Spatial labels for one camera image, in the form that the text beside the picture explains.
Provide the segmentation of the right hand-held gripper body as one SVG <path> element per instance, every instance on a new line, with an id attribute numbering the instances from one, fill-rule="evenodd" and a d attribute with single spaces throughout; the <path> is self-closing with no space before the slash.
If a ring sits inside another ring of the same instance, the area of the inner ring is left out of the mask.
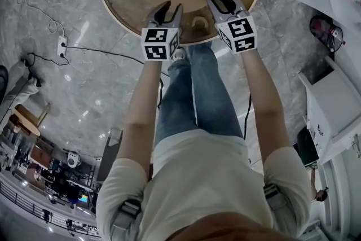
<path id="1" fill-rule="evenodd" d="M 233 54 L 257 49 L 257 30 L 253 17 L 247 10 L 227 16 L 215 27 L 221 40 Z"/>

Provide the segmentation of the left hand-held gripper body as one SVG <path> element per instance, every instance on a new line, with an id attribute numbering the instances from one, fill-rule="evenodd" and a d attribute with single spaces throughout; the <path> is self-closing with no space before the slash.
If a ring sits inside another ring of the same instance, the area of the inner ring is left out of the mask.
<path id="1" fill-rule="evenodd" d="M 146 61 L 170 60 L 179 46 L 180 20 L 157 25 L 150 22 L 142 29 L 141 46 Z"/>

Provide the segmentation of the person's left forearm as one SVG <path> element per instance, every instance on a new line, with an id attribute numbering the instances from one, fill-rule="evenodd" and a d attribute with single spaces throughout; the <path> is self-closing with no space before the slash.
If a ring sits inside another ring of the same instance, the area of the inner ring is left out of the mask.
<path id="1" fill-rule="evenodd" d="M 152 154 L 161 68 L 161 62 L 145 62 L 128 106 L 117 155 L 145 168 Z"/>

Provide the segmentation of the person's right forearm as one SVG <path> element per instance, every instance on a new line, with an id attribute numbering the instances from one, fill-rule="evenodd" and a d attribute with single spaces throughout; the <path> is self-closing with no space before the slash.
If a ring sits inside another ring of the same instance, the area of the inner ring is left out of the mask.
<path id="1" fill-rule="evenodd" d="M 289 146 L 284 110 L 279 93 L 256 49 L 241 53 L 253 102 L 262 161 L 276 150 Z"/>

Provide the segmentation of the person's right white shoe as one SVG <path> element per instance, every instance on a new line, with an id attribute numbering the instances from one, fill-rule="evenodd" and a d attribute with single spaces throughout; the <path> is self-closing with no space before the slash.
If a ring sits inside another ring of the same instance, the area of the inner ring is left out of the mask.
<path id="1" fill-rule="evenodd" d="M 209 34 L 209 24 L 205 17 L 195 16 L 192 20 L 192 34 L 195 37 L 204 37 Z"/>

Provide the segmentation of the person's white shoe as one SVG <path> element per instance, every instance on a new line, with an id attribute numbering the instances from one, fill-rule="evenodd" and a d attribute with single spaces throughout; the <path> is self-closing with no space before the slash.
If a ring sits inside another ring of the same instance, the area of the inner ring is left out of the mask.
<path id="1" fill-rule="evenodd" d="M 204 37 L 209 34 L 209 24 L 205 17 L 195 16 L 192 20 L 192 34 L 195 37 Z"/>
<path id="2" fill-rule="evenodd" d="M 26 58 L 22 59 L 21 61 L 24 63 L 26 69 L 28 70 L 28 81 L 32 81 L 36 87 L 41 87 L 42 86 L 41 80 L 32 71 L 32 66 L 34 66 L 35 60 L 32 63 L 30 63 L 29 60 Z"/>
<path id="3" fill-rule="evenodd" d="M 184 47 L 178 47 L 177 49 L 175 49 L 171 57 L 172 63 L 180 60 L 187 60 L 187 52 Z"/>

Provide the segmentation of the person's left white shoe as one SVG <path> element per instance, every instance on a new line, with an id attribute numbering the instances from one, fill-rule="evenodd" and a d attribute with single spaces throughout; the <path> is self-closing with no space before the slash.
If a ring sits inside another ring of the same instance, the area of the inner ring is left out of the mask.
<path id="1" fill-rule="evenodd" d="M 184 47 L 178 47 L 177 49 L 175 49 L 171 57 L 172 63 L 180 60 L 187 60 L 187 52 Z"/>

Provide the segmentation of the person's blue jeans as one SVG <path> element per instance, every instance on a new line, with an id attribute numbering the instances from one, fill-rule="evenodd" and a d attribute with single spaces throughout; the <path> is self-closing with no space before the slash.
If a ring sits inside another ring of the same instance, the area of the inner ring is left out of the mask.
<path id="1" fill-rule="evenodd" d="M 161 101 L 155 144 L 180 133 L 190 135 L 194 130 L 244 144 L 211 44 L 185 50 L 187 60 L 172 63 L 168 69 L 170 83 Z"/>

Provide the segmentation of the white power strip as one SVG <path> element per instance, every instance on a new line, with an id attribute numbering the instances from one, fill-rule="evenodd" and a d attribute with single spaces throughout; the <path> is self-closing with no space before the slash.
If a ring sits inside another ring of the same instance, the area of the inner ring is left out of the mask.
<path id="1" fill-rule="evenodd" d="M 67 50 L 67 38 L 64 36 L 59 36 L 58 38 L 58 47 L 57 47 L 57 54 L 59 56 L 65 56 Z"/>

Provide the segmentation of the white drawer cabinet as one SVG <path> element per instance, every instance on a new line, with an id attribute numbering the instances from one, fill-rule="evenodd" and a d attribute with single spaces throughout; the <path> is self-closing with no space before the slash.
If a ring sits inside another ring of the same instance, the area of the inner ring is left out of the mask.
<path id="1" fill-rule="evenodd" d="M 306 88 L 305 123 L 314 141 L 319 164 L 349 148 L 361 157 L 361 94 L 330 57 L 325 57 L 325 61 L 332 72 L 314 84 L 302 72 L 298 74 Z M 317 131 L 318 124 L 324 130 L 323 136 Z"/>

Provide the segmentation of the black screen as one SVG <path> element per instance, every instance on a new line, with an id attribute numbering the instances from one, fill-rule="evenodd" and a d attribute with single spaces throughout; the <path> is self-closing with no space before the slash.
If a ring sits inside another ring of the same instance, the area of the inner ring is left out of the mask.
<path id="1" fill-rule="evenodd" d="M 306 126 L 297 134 L 297 144 L 294 145 L 294 148 L 298 152 L 304 166 L 309 166 L 319 160 L 314 141 Z"/>

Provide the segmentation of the white round device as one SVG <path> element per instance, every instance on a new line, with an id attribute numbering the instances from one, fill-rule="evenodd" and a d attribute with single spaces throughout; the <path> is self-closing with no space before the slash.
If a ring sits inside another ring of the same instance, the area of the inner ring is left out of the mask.
<path id="1" fill-rule="evenodd" d="M 81 164 L 81 157 L 78 153 L 73 151 L 68 151 L 67 153 L 67 165 L 70 168 L 76 168 Z"/>

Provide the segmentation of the person's white shirt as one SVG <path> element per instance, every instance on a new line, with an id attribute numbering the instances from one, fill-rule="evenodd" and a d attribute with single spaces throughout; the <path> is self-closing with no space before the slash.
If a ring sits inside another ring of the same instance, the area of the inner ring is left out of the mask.
<path id="1" fill-rule="evenodd" d="M 152 178 L 134 160 L 116 159 L 98 195 L 96 221 L 103 241 L 165 241 L 205 216 L 236 212 L 298 237 L 310 209 L 309 176 L 293 147 L 274 151 L 258 173 L 245 144 L 194 130 L 155 147 Z"/>

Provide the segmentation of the wooden side table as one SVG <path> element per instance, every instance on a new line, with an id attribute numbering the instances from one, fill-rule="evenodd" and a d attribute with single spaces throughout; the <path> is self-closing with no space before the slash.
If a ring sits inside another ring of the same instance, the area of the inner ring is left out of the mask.
<path id="1" fill-rule="evenodd" d="M 28 134 L 32 133 L 39 137 L 41 135 L 39 127 L 49 113 L 50 107 L 50 103 L 46 104 L 40 115 L 35 116 L 23 105 L 18 104 L 13 110 L 8 123 L 13 126 L 18 126 L 20 129 L 25 130 Z"/>

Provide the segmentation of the brown wooden cabinet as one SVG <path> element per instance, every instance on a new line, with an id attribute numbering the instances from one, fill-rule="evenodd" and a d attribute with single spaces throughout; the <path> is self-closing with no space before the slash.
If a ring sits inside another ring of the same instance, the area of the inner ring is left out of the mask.
<path id="1" fill-rule="evenodd" d="M 51 146 L 39 146 L 35 144 L 30 153 L 30 160 L 43 169 L 48 169 L 52 160 L 54 148 Z"/>

